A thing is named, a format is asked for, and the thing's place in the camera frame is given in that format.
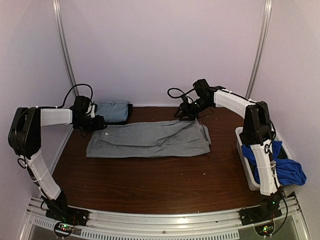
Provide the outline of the right aluminium frame post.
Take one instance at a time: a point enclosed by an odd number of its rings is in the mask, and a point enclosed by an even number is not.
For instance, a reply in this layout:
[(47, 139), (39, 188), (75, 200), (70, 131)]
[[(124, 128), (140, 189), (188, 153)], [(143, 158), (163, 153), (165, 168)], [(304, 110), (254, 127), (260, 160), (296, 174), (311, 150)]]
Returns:
[(248, 87), (245, 94), (246, 98), (251, 98), (254, 87), (255, 87), (255, 83), (258, 77), (258, 73), (261, 66), (263, 53), (264, 53), (264, 49), (266, 46), (268, 33), (270, 29), (272, 9), (273, 9), (273, 1), (265, 0), (261, 28), (260, 28), (260, 35), (259, 35), (258, 45), (256, 49), (256, 54), (253, 62), (253, 67), (252, 67)]

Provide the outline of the white laundry basket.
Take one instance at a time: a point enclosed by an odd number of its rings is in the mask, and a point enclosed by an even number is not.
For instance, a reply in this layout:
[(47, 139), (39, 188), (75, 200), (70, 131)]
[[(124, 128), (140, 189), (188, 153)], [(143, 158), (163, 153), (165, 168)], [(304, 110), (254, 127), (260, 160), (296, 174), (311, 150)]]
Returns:
[(278, 172), (276, 171), (276, 164), (270, 162), (269, 153), (267, 152), (267, 150), (270, 150), (271, 153), (274, 152), (272, 147), (274, 146), (275, 142), (271, 139), (267, 139), (262, 143), (258, 142), (250, 146), (250, 149), (253, 151), (253, 155), (256, 160), (256, 169), (259, 172), (260, 183), (257, 183), (254, 179), (254, 172), (251, 171), (250, 161), (243, 155), (242, 146), (244, 143), (242, 142), (240, 136), (242, 133), (242, 126), (239, 126), (235, 129), (235, 135), (237, 139), (236, 146), (243, 165), (248, 186), (252, 191), (259, 190), (260, 194), (263, 196), (271, 196), (278, 191), (277, 187), (280, 185)]

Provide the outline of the left aluminium frame post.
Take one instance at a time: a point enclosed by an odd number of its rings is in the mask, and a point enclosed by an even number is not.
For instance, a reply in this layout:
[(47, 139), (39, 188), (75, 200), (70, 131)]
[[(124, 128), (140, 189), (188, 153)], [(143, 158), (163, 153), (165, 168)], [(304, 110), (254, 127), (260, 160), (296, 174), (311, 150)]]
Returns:
[(70, 85), (74, 86), (76, 84), (76, 80), (75, 80), (75, 75), (74, 75), (74, 71), (71, 63), (71, 58), (68, 50), (68, 44), (67, 44), (67, 39), (66, 39), (66, 34), (64, 29), (63, 16), (62, 16), (62, 10), (61, 10), (61, 1), (52, 0), (52, 5), (53, 5), (55, 22), (56, 22), (57, 35), (58, 35), (59, 44), (60, 44), (61, 53), (62, 53), (62, 59), (64, 62), (64, 66), (66, 69), (66, 73), (67, 73)]

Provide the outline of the grey polo shirt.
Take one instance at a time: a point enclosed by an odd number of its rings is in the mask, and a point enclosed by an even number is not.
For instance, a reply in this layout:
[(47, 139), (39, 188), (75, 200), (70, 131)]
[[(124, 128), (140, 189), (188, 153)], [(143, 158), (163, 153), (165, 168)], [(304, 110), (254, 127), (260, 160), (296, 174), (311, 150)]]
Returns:
[(87, 158), (194, 157), (211, 151), (208, 128), (193, 121), (137, 122), (95, 131)]

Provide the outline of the blue garment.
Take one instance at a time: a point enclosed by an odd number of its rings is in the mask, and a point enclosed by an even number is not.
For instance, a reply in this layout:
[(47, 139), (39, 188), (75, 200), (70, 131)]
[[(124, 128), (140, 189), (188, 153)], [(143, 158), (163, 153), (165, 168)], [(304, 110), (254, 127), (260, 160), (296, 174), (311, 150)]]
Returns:
[[(283, 150), (282, 144), (282, 141), (274, 141), (272, 143), (273, 158), (276, 162), (276, 172), (279, 183), (283, 186), (303, 186), (307, 181), (307, 177), (303, 172), (302, 166), (299, 162), (292, 159), (281, 158)], [(251, 147), (249, 145), (242, 145), (241, 150), (243, 156), (248, 159), (253, 179), (257, 184), (260, 184), (257, 163)]]

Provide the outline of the aluminium frame post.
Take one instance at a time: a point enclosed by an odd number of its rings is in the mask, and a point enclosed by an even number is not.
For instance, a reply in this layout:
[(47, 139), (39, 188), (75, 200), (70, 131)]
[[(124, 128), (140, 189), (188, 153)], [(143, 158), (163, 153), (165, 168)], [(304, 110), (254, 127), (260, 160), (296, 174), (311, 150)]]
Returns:
[(61, 1), (52, 0), (52, 5), (53, 5), (55, 22), (56, 22), (57, 35), (58, 35), (59, 44), (60, 44), (61, 53), (62, 53), (62, 59), (64, 62), (64, 66), (66, 69), (66, 73), (67, 73), (70, 85), (74, 86), (76, 84), (76, 80), (75, 80), (75, 75), (74, 75), (74, 71), (71, 63), (71, 58), (68, 50), (68, 44), (67, 44), (67, 39), (66, 39), (66, 34), (64, 29), (63, 16), (62, 16), (62, 10), (61, 10)]
[(253, 62), (253, 67), (252, 67), (248, 87), (245, 94), (246, 98), (251, 98), (254, 87), (255, 87), (255, 83), (258, 77), (258, 73), (261, 66), (263, 53), (264, 53), (264, 49), (266, 46), (268, 33), (270, 29), (272, 9), (273, 9), (273, 1), (265, 0), (261, 28), (260, 28), (260, 35), (259, 35), (258, 45), (256, 49), (256, 54)]

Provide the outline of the folded black garment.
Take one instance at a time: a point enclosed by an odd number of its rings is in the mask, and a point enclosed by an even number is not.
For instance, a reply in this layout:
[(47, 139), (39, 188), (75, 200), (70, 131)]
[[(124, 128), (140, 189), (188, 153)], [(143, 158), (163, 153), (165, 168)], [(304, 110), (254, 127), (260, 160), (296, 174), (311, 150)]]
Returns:
[(133, 113), (131, 103), (115, 103), (110, 106), (106, 122), (110, 125), (125, 125)]

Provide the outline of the front aluminium rail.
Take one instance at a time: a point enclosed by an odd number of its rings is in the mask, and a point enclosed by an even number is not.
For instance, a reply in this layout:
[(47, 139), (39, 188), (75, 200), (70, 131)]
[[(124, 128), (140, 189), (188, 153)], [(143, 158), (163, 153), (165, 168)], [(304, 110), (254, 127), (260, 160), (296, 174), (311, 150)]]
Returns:
[(273, 220), (244, 224), (240, 209), (186, 214), (130, 214), (88, 211), (85, 226), (71, 226), (69, 240), (308, 240), (310, 234), (296, 197), (279, 204), (282, 215)]

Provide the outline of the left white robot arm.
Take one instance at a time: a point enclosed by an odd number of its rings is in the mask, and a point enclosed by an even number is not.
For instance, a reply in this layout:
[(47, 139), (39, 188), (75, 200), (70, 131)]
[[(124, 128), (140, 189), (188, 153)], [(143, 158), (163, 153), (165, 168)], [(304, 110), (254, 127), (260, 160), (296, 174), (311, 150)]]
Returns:
[(105, 119), (96, 114), (96, 105), (90, 98), (77, 96), (71, 107), (19, 107), (17, 108), (8, 134), (8, 144), (24, 163), (24, 169), (42, 195), (53, 206), (52, 213), (61, 222), (72, 218), (67, 197), (45, 164), (42, 154), (42, 128), (71, 125), (83, 132), (104, 130)]

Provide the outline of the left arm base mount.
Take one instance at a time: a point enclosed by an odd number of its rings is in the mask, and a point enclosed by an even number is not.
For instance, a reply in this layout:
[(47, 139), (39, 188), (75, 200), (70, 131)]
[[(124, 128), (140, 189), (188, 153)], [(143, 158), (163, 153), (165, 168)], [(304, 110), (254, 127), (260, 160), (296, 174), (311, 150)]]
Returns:
[(89, 217), (89, 211), (74, 207), (68, 207), (66, 213), (54, 206), (48, 206), (45, 216), (59, 222), (67, 223), (73, 226), (86, 226)]

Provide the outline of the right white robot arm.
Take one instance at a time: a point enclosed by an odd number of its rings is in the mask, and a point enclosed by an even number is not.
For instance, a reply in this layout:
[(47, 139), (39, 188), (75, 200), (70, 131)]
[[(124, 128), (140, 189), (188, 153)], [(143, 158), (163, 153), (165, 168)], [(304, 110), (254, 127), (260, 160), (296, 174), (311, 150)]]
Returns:
[(179, 120), (195, 120), (199, 114), (217, 105), (227, 108), (243, 118), (242, 132), (239, 134), (243, 145), (249, 146), (255, 157), (260, 180), (262, 201), (256, 210), (259, 220), (268, 220), (275, 212), (275, 205), (282, 199), (280, 183), (273, 156), (273, 141), (276, 130), (270, 118), (268, 105), (264, 101), (254, 101), (227, 90), (223, 86), (210, 86), (206, 79), (199, 79), (192, 85), (197, 99), (191, 100), (188, 92), (178, 89), (182, 99), (174, 114)]

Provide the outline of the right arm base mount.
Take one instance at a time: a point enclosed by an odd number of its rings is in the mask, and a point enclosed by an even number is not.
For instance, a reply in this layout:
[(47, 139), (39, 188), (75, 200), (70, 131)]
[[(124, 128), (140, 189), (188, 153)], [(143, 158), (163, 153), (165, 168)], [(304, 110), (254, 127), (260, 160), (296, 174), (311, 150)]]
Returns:
[(271, 221), (274, 218), (281, 217), (282, 211), (279, 205), (271, 206), (271, 209), (261, 205), (252, 207), (243, 207), (239, 211), (239, 218), (243, 226)]

